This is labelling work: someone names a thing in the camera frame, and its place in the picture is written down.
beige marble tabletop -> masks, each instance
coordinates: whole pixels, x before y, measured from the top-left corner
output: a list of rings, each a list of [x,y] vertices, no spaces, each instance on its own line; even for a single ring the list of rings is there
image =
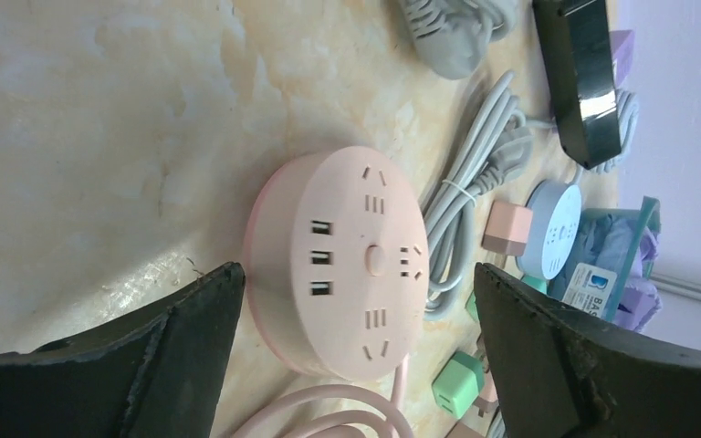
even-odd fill
[[[195,279],[193,263],[239,260],[256,194],[299,155],[371,146],[424,203],[466,112],[504,71],[524,111],[548,112],[530,0],[519,2],[518,28],[472,78],[448,81],[418,62],[395,0],[0,0],[0,352],[163,297]],[[524,203],[573,171],[557,137],[537,133],[525,175],[479,200],[477,231],[494,199]],[[581,187],[586,203],[616,205],[615,175]],[[503,263],[479,247],[476,259]],[[461,308],[424,323],[404,409],[416,436],[455,422],[430,384],[478,333]],[[320,381],[282,366],[244,305],[212,436]],[[391,378],[360,384],[388,394]],[[306,405],[267,433],[351,404]]]

purple package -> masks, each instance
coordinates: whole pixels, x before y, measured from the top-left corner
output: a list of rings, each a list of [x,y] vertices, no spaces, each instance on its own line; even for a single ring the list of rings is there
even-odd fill
[[[663,302],[652,280],[628,278],[613,323],[623,329],[642,333],[646,324],[663,308]]]
[[[614,69],[614,85],[622,85],[630,67],[633,66],[633,46],[635,45],[634,30],[613,30],[609,33],[612,45],[612,66]]]

power socket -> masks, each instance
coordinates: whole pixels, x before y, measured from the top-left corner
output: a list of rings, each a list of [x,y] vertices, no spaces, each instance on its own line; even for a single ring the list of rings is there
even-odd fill
[[[533,211],[525,252],[518,267],[528,276],[551,280],[568,260],[581,217],[578,185],[542,181],[528,199]]]
[[[410,184],[379,152],[349,147],[279,169],[256,199],[243,258],[256,327],[291,369],[368,381],[412,350],[426,233]]]

pink round power strip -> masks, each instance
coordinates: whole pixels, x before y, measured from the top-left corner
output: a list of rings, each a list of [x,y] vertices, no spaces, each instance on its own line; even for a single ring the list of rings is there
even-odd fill
[[[428,248],[403,173],[361,146],[298,158],[256,199],[244,244],[256,327],[291,369],[378,379],[413,349]]]

wall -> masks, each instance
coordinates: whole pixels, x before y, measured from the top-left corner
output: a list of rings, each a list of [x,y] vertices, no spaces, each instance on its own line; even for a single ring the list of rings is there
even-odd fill
[[[620,204],[662,202],[662,255],[655,270],[701,284],[701,1],[620,3],[620,24],[634,28],[628,89],[642,113],[620,181]],[[664,295],[652,337],[701,349],[701,303]]]

